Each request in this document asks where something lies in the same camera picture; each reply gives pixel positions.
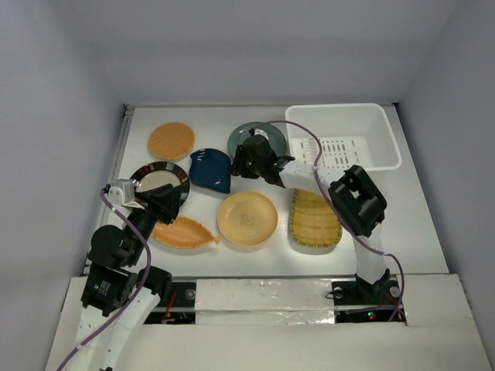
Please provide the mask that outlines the orange fish-shaped woven basket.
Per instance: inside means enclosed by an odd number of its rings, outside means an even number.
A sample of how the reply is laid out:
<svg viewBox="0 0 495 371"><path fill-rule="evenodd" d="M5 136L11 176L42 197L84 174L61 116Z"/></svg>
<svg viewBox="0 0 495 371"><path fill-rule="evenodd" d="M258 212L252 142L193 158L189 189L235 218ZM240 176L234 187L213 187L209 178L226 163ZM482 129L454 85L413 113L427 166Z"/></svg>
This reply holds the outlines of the orange fish-shaped woven basket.
<svg viewBox="0 0 495 371"><path fill-rule="evenodd" d="M204 245L219 244L220 236L214 236L203 224L185 216L178 216L173 223L157 222L152 237L160 243L179 250L190 250Z"/></svg>

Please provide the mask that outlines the dark blue leaf plate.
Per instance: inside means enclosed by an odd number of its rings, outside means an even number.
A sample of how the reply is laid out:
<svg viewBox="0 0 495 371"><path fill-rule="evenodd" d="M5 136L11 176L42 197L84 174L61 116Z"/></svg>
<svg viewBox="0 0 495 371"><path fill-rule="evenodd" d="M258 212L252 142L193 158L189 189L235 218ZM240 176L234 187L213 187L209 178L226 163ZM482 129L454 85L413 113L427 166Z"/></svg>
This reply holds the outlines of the dark blue leaf plate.
<svg viewBox="0 0 495 371"><path fill-rule="evenodd" d="M214 192L230 194L231 161L215 148L202 148L190 156L189 179L192 184Z"/></svg>

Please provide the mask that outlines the yellow round plastic plate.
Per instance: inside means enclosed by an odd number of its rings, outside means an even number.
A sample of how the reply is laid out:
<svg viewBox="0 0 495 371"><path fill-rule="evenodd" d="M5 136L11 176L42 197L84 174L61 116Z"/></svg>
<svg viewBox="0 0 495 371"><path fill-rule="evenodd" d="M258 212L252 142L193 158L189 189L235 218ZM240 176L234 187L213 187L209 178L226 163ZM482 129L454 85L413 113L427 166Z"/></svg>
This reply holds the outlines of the yellow round plastic plate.
<svg viewBox="0 0 495 371"><path fill-rule="evenodd" d="M237 192L222 202L217 212L217 225L230 243L256 247L275 232L278 212L273 202L259 192Z"/></svg>

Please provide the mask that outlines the green yellow bamboo tray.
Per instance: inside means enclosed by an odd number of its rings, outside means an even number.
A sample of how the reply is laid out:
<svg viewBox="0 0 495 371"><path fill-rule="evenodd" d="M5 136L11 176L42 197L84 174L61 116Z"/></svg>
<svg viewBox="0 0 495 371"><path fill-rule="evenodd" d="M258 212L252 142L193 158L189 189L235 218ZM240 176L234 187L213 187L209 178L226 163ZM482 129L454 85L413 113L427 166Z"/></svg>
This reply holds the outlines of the green yellow bamboo tray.
<svg viewBox="0 0 495 371"><path fill-rule="evenodd" d="M335 247L343 234L324 197L302 189L293 192L288 229L296 243L313 248Z"/></svg>

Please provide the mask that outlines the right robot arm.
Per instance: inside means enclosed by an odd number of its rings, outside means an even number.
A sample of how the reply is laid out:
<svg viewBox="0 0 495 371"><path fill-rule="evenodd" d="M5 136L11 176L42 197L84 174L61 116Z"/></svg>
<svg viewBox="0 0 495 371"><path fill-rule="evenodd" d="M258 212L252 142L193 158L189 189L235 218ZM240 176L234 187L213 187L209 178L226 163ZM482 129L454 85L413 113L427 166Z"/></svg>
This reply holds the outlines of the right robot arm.
<svg viewBox="0 0 495 371"><path fill-rule="evenodd" d="M361 166L353 165L342 172L322 172L315 164L287 155L277 156L266 140L260 144L246 141L237 146L231 175L262 178L286 189L320 192L353 238L357 297L373 303L384 294L390 271L380 242L372 242L371 237L384 221L387 201Z"/></svg>

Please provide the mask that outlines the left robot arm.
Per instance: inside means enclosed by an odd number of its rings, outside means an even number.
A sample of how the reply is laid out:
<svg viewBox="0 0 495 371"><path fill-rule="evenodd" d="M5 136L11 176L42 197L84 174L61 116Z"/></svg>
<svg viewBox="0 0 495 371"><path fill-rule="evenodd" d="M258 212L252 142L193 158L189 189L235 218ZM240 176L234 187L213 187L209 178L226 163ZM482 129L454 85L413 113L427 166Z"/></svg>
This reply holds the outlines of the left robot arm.
<svg viewBox="0 0 495 371"><path fill-rule="evenodd" d="M178 223L189 183L165 181L149 190L141 184L114 179L100 191L124 225L103 225L91 237L77 344L60 370L115 370L152 309L172 300L172 275L152 266L148 240L158 222Z"/></svg>

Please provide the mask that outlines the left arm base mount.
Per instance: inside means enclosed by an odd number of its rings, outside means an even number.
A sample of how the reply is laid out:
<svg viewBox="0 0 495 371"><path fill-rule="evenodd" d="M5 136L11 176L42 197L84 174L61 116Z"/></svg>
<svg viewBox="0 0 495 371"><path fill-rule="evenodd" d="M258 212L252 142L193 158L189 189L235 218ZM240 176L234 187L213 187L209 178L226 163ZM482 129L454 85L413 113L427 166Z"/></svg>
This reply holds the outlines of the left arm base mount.
<svg viewBox="0 0 495 371"><path fill-rule="evenodd" d="M145 320L146 325L192 325L196 323L196 282L174 281L171 294Z"/></svg>

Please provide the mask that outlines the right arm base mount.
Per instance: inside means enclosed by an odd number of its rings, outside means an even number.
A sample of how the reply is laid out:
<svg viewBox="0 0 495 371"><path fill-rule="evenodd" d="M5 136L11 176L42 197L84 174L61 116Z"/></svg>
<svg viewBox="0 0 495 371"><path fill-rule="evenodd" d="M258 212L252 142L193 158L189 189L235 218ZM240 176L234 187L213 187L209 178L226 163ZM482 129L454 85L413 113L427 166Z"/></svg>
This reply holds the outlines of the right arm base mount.
<svg viewBox="0 0 495 371"><path fill-rule="evenodd" d="M406 323L405 311L399 303L398 280L387 269L375 284L355 276L333 281L325 299L333 300L336 323Z"/></svg>

